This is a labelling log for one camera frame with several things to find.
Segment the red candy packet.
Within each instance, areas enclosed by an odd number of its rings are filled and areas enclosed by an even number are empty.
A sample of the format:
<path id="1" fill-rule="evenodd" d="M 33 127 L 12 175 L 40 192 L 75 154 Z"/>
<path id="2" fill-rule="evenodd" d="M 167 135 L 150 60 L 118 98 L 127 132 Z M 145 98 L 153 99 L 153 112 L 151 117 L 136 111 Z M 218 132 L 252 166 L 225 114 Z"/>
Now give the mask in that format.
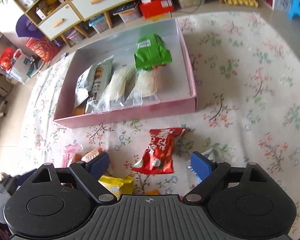
<path id="1" fill-rule="evenodd" d="M 174 173 L 172 155 L 175 140 L 184 132 L 183 127 L 151 129 L 149 144 L 141 159 L 133 165 L 132 171 L 146 175 Z"/>

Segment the blue truffle chocolate packet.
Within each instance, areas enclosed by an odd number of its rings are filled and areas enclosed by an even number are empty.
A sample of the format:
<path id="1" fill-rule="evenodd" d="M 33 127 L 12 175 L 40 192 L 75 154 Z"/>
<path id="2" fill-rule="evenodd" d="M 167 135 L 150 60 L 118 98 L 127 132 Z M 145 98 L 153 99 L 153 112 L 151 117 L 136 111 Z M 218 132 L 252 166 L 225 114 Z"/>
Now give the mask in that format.
<path id="1" fill-rule="evenodd" d="M 196 175 L 200 184 L 216 169 L 213 148 L 202 153 L 193 152 L 187 161 L 187 168 Z"/>

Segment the green snack bag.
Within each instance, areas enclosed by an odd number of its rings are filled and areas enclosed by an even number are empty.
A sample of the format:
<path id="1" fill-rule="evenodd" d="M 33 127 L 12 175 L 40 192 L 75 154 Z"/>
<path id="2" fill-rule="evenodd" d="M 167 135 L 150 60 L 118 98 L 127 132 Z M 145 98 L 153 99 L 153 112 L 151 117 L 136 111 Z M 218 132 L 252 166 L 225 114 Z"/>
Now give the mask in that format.
<path id="1" fill-rule="evenodd" d="M 150 71 L 171 63 L 172 55 L 158 34 L 150 34 L 138 39 L 134 61 L 137 70 Z"/>

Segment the brown biscuit packet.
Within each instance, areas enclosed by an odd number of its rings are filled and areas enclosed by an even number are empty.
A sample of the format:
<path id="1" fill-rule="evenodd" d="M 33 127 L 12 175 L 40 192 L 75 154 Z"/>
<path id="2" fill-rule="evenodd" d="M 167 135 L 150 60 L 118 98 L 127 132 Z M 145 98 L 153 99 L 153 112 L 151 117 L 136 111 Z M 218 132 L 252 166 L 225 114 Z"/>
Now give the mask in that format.
<path id="1" fill-rule="evenodd" d="M 96 148 L 90 152 L 88 152 L 87 154 L 85 154 L 83 157 L 82 157 L 82 161 L 85 161 L 86 163 L 88 163 L 89 161 L 93 160 L 94 158 L 98 157 L 101 153 L 103 153 L 104 150 L 103 148 Z"/>

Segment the pink cardboard box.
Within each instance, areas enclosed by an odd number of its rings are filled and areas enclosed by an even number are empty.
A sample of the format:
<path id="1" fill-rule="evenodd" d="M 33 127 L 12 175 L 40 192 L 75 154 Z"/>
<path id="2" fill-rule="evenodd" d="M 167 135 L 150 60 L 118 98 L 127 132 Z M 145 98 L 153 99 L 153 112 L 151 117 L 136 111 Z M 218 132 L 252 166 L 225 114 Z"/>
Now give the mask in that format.
<path id="1" fill-rule="evenodd" d="M 138 70 L 134 55 L 157 34 L 172 62 Z M 140 25 L 87 44 L 74 53 L 54 121 L 68 128 L 192 113 L 197 93 L 179 22 Z"/>

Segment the clear bag rice crackers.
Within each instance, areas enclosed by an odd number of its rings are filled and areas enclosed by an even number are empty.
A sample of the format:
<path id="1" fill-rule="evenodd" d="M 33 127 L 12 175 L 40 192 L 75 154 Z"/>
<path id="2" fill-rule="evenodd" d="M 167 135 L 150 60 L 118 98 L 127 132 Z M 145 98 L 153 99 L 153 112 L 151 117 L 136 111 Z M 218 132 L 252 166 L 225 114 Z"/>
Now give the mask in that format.
<path id="1" fill-rule="evenodd" d="M 159 102 L 157 93 L 161 70 L 162 67 L 152 70 L 138 70 L 135 86 L 126 99 L 125 105 L 137 107 Z"/>

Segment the yellow snack bag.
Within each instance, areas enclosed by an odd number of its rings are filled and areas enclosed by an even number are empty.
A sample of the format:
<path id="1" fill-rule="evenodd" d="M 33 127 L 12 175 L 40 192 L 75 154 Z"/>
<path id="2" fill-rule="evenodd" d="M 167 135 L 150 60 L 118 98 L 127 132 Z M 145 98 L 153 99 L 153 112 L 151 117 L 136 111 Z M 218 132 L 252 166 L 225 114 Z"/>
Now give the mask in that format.
<path id="1" fill-rule="evenodd" d="M 103 175 L 98 182 L 114 194 L 117 199 L 119 199 L 122 194 L 133 194 L 134 191 L 134 179 L 131 176 L 115 178 Z"/>

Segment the clear bag white crackers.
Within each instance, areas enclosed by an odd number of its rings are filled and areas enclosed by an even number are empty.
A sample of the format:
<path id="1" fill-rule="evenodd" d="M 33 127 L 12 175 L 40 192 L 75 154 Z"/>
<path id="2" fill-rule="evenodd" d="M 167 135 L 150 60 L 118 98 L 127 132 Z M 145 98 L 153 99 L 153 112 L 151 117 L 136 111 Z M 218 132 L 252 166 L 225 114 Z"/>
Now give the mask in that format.
<path id="1" fill-rule="evenodd" d="M 93 112 L 110 112 L 123 107 L 125 104 L 126 85 L 133 77 L 135 71 L 136 68 L 134 66 L 117 68 Z"/>

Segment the clear plastic storage bin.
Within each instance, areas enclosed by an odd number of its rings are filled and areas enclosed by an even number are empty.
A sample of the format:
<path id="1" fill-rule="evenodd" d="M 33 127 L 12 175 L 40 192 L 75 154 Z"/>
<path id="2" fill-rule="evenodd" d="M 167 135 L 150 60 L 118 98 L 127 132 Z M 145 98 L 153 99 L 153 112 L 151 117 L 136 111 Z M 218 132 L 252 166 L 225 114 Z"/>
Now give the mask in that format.
<path id="1" fill-rule="evenodd" d="M 109 29 L 109 25 L 104 15 L 98 15 L 88 21 L 89 27 L 95 29 L 95 31 L 100 34 L 107 29 Z"/>

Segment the orange snack packet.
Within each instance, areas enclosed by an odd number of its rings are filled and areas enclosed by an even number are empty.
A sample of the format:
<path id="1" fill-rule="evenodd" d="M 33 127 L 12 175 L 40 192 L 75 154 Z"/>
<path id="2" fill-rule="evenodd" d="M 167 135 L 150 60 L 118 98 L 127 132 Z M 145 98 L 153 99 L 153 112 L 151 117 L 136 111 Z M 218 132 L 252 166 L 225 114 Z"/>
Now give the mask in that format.
<path id="1" fill-rule="evenodd" d="M 159 195 L 160 194 L 160 192 L 159 192 L 159 190 L 157 190 L 157 189 L 154 189 L 154 190 L 151 190 L 151 191 L 148 191 L 148 192 L 145 192 L 144 193 L 144 195 Z"/>

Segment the floral tablecloth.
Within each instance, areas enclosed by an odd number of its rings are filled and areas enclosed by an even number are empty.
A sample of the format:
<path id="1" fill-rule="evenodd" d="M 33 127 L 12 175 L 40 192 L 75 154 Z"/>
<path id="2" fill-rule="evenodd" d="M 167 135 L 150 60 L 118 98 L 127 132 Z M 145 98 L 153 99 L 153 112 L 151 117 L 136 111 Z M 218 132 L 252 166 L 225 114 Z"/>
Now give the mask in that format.
<path id="1" fill-rule="evenodd" d="M 66 128 L 54 121 L 62 84 L 74 54 L 39 75 L 26 109 L 23 157 L 28 171 L 46 162 L 62 165 L 66 145 L 108 151 L 114 177 L 131 176 L 134 193 L 157 189 L 184 195 L 198 184 L 187 168 L 193 151 L 214 150 L 215 161 L 259 163 L 292 198 L 300 238 L 300 61 L 260 15 L 214 12 L 178 18 L 189 52 L 197 110 L 154 119 Z M 149 143 L 149 131 L 183 127 L 175 142 L 174 173 L 132 171 Z"/>

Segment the red cardboard box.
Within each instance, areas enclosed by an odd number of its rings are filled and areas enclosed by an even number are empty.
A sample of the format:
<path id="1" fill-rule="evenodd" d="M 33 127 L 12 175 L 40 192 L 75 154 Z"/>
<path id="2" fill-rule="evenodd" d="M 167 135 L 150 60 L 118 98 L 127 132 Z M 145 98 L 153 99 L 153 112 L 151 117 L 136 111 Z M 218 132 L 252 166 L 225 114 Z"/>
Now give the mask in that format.
<path id="1" fill-rule="evenodd" d="M 144 18 L 153 18 L 155 16 L 174 12 L 172 0 L 153 0 L 149 3 L 141 3 L 140 10 Z"/>

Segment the pink wafer packet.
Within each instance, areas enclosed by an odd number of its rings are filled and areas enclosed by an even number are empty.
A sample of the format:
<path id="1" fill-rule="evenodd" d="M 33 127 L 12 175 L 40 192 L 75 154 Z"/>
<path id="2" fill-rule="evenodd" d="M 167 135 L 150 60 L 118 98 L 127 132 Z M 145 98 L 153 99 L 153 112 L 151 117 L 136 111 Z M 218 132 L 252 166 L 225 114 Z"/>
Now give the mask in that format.
<path id="1" fill-rule="evenodd" d="M 68 167 L 71 163 L 80 161 L 84 149 L 81 144 L 66 145 L 63 153 L 62 167 Z"/>

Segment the purple hat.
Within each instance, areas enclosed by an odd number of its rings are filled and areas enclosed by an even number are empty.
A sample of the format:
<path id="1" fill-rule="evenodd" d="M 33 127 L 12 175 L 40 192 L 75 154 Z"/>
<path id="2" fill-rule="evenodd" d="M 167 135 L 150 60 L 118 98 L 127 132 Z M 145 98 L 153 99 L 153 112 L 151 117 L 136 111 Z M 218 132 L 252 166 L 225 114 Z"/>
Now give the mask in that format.
<path id="1" fill-rule="evenodd" d="M 26 15 L 22 15 L 15 26 L 18 37 L 42 39 L 45 35 L 38 29 Z"/>

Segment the red gift bag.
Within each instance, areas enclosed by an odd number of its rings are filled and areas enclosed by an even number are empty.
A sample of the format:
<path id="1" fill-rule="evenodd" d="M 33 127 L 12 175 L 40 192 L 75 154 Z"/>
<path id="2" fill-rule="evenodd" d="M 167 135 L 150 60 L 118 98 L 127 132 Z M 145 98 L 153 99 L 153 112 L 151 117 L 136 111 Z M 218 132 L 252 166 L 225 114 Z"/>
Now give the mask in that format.
<path id="1" fill-rule="evenodd" d="M 50 62 L 53 60 L 53 58 L 61 50 L 61 48 L 57 46 L 55 42 L 50 41 L 45 37 L 40 40 L 36 38 L 29 38 L 25 45 L 44 62 Z"/>

